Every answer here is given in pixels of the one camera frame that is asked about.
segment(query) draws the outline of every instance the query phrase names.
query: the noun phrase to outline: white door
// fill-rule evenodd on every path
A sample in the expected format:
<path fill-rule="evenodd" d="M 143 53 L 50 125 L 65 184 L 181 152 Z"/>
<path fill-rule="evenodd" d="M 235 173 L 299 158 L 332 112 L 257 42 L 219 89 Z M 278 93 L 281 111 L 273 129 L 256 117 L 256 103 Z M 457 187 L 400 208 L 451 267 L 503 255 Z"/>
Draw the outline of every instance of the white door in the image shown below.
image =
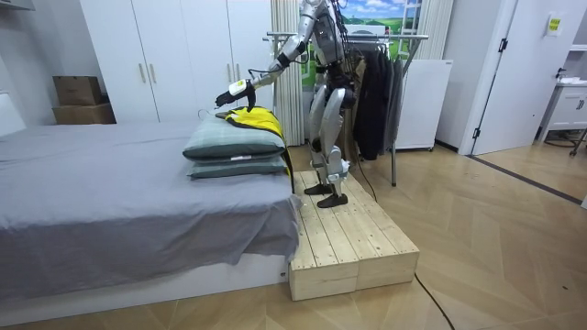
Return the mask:
<path fill-rule="evenodd" d="M 180 0 L 132 0 L 161 122 L 198 117 Z"/>
<path fill-rule="evenodd" d="M 81 4 L 117 123 L 159 121 L 130 0 Z"/>
<path fill-rule="evenodd" d="M 250 78 L 249 69 L 267 70 L 273 58 L 271 45 L 263 37 L 271 31 L 271 0 L 228 0 L 228 19 L 237 80 Z M 256 105 L 273 109 L 273 85 L 256 94 Z M 246 99 L 239 104 L 246 105 Z"/>
<path fill-rule="evenodd" d="M 195 79 L 198 112 L 211 112 L 216 97 L 235 81 L 226 0 L 182 0 L 183 21 Z M 236 107 L 227 104 L 217 111 Z"/>
<path fill-rule="evenodd" d="M 581 23 L 587 1 L 518 0 L 473 154 L 529 146 Z M 550 14 L 560 34 L 545 37 Z"/>

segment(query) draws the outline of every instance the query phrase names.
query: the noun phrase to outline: gray bedsheet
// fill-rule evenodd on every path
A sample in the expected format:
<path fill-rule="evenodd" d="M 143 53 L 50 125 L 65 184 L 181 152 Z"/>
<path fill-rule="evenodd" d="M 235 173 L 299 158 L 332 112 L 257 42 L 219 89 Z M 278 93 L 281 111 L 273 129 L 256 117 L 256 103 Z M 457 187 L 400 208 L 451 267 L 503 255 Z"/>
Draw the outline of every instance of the gray bedsheet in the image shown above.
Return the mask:
<path fill-rule="evenodd" d="M 143 281 L 242 253 L 290 257 L 284 174 L 192 181 L 194 123 L 0 137 L 0 302 Z"/>

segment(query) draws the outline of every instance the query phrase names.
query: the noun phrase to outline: black cable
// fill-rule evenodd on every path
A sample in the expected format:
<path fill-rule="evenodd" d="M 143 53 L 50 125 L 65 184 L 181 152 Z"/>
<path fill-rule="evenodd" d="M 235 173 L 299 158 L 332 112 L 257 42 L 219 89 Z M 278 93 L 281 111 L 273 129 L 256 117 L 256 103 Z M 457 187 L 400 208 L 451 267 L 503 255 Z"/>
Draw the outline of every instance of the black cable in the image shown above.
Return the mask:
<path fill-rule="evenodd" d="M 440 304 L 438 304 L 437 300 L 434 298 L 434 296 L 432 295 L 432 293 L 430 293 L 430 291 L 426 288 L 426 285 L 424 285 L 424 283 L 422 283 L 422 281 L 420 280 L 420 278 L 418 278 L 418 274 L 414 273 L 415 275 L 415 279 L 418 281 L 418 283 L 420 283 L 420 285 L 422 286 L 422 289 L 424 289 L 424 291 L 426 293 L 428 293 L 428 296 L 430 297 L 430 299 L 432 299 L 432 301 L 434 302 L 434 304 L 438 307 L 439 311 L 442 313 L 442 316 L 444 316 L 444 318 L 447 320 L 447 323 L 450 326 L 451 330 L 455 330 L 455 326 L 454 324 L 450 321 L 449 316 L 444 313 L 444 310 L 442 309 L 442 307 L 440 307 Z"/>
<path fill-rule="evenodd" d="M 347 6 L 349 5 L 349 0 L 347 0 L 347 2 L 345 3 L 345 6 L 340 6 L 340 8 L 342 9 L 347 9 Z"/>
<path fill-rule="evenodd" d="M 360 166 L 360 159 L 359 159 L 359 155 L 357 153 L 357 146 L 354 143 L 353 143 L 353 147 L 354 147 L 353 150 L 355 151 L 355 156 L 357 156 L 357 163 L 359 164 L 360 172 L 362 173 L 363 178 L 365 178 L 365 181 L 367 182 L 367 184 L 369 184 L 369 186 L 371 187 L 371 191 L 373 192 L 373 199 L 375 200 L 375 202 L 377 202 L 377 194 L 375 193 L 375 190 L 373 189 L 373 186 L 369 182 L 369 179 L 367 179 L 367 176 L 365 176 L 365 173 L 363 172 L 363 168 Z M 455 330 L 454 324 L 452 323 L 452 321 L 450 321 L 450 318 L 444 312 L 444 309 L 442 309 L 442 307 L 440 307 L 440 304 L 437 302 L 436 298 L 434 298 L 434 296 L 432 295 L 432 293 L 430 293 L 430 291 L 428 290 L 428 288 L 426 287 L 426 285 L 424 285 L 424 283 L 422 283 L 422 281 L 418 277 L 418 274 L 417 273 L 414 273 L 414 275 L 415 275 L 415 279 L 422 286 L 422 289 L 424 289 L 424 291 L 428 294 L 428 296 L 430 297 L 430 299 L 432 299 L 432 301 L 434 302 L 434 304 L 437 306 L 437 308 L 439 309 L 439 311 L 442 313 L 442 316 L 444 316 L 444 318 L 447 320 L 447 323 L 449 324 L 450 329 L 451 330 Z"/>
<path fill-rule="evenodd" d="M 298 64 L 307 64 L 310 61 L 310 52 L 308 51 L 308 56 L 305 58 L 305 61 L 298 61 L 298 60 L 292 60 L 293 63 L 298 63 Z"/>
<path fill-rule="evenodd" d="M 371 191 L 373 192 L 373 199 L 375 200 L 375 203 L 377 203 L 377 193 L 375 193 L 373 186 L 369 182 L 369 179 L 367 179 L 367 176 L 365 175 L 365 172 L 363 171 L 363 168 L 360 165 L 359 152 L 357 151 L 357 145 L 354 142 L 352 143 L 352 147 L 352 150 L 355 151 L 355 157 L 357 158 L 357 164 L 359 165 L 360 173 L 363 175 L 363 178 L 365 179 L 367 184 L 369 184 L 369 187 L 371 187 Z"/>
<path fill-rule="evenodd" d="M 255 76 L 253 75 L 253 72 L 258 72 L 258 73 L 274 73 L 274 72 L 278 72 L 280 71 L 282 68 L 277 68 L 275 70 L 271 70 L 271 71 L 266 71 L 266 70 L 256 70 L 256 69 L 249 69 L 249 75 L 252 78 L 255 78 Z"/>

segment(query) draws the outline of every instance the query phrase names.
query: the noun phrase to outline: wooden plank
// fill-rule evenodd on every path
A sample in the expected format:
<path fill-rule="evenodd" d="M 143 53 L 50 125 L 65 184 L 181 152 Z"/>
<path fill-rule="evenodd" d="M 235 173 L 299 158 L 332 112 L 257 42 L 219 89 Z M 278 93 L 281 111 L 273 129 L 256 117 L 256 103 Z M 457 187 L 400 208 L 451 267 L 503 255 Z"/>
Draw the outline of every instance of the wooden plank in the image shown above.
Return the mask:
<path fill-rule="evenodd" d="M 306 186 L 313 186 L 317 184 L 317 177 L 312 171 L 301 172 L 301 177 L 304 180 Z M 338 220 L 332 210 L 321 209 L 316 206 L 316 201 L 323 199 L 324 196 L 315 196 L 315 199 L 312 199 L 307 195 L 305 197 L 311 201 L 309 205 L 314 208 L 314 212 L 316 212 L 320 218 L 320 222 L 322 223 L 322 226 L 324 227 L 330 241 L 330 246 L 334 249 L 334 253 L 337 256 L 338 263 L 354 262 L 359 260 L 355 250 L 352 248 L 352 245 L 347 238 L 347 235 L 342 230 L 342 227 L 338 223 Z"/>
<path fill-rule="evenodd" d="M 360 183 L 349 175 L 344 184 L 349 188 L 365 211 L 371 216 L 373 222 L 383 231 L 399 253 L 417 252 L 418 248 L 404 234 L 392 218 L 365 192 Z"/>
<path fill-rule="evenodd" d="M 357 290 L 413 280 L 419 255 L 419 252 L 412 252 L 362 260 Z"/>
<path fill-rule="evenodd" d="M 292 300 L 354 292 L 358 274 L 357 261 L 313 269 L 295 270 L 290 267 Z"/>
<path fill-rule="evenodd" d="M 295 251 L 295 256 L 290 263 L 290 267 L 294 270 L 315 268 L 316 261 L 300 214 L 297 216 L 297 230 L 300 239 L 300 246 L 297 248 L 297 251 Z"/>
<path fill-rule="evenodd" d="M 305 184 L 308 186 L 312 186 L 313 184 L 317 183 L 317 177 L 313 175 L 312 172 L 303 172 L 302 179 L 304 179 Z M 324 197 L 325 196 L 310 196 L 312 202 L 314 202 L 314 205 L 316 205 L 318 201 L 324 199 Z M 330 209 L 321 209 L 316 206 L 316 210 L 318 211 L 318 214 L 321 218 L 322 214 L 327 214 L 328 212 L 334 213 L 338 223 L 340 224 L 340 227 L 344 231 L 359 260 L 378 257 L 375 248 L 373 248 L 369 242 L 369 239 L 365 233 L 363 233 L 356 220 L 350 216 L 350 213 L 346 207 L 337 206 Z"/>
<path fill-rule="evenodd" d="M 369 239 L 369 242 L 375 248 L 375 251 L 380 257 L 393 256 L 398 254 L 395 247 L 385 236 L 382 230 L 373 222 L 371 216 L 363 209 L 355 195 L 343 183 L 342 192 L 349 198 L 349 203 L 346 206 L 350 215 L 353 216 L 359 224 L 363 233 Z"/>
<path fill-rule="evenodd" d="M 316 209 L 312 205 L 312 200 L 308 195 L 303 194 L 305 186 L 299 173 L 293 175 L 293 184 L 297 192 L 302 192 L 299 195 L 303 204 L 300 214 L 302 215 L 302 222 L 304 223 L 305 232 L 312 247 L 316 265 L 321 267 L 338 264 L 334 249 L 331 247 L 327 233 L 324 227 L 322 227 Z"/>

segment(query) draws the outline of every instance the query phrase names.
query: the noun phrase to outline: yellow cloth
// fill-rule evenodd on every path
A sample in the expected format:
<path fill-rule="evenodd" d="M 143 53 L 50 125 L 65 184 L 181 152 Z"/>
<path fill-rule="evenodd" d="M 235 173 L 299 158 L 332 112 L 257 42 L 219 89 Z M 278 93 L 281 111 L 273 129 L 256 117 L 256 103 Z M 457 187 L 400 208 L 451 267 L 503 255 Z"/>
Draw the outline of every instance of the yellow cloth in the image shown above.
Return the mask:
<path fill-rule="evenodd" d="M 277 117 L 269 109 L 264 107 L 255 106 L 250 111 L 247 111 L 247 107 L 241 106 L 232 109 L 227 112 L 225 116 L 226 121 L 235 127 L 241 128 L 253 128 L 262 129 L 268 132 L 276 134 L 283 140 L 285 151 L 282 155 L 283 160 L 287 164 L 287 174 L 290 176 L 292 182 L 292 191 L 294 190 L 294 167 L 292 165 L 292 159 L 290 152 L 287 149 L 287 143 L 285 137 L 283 137 L 283 129 L 277 120 Z"/>

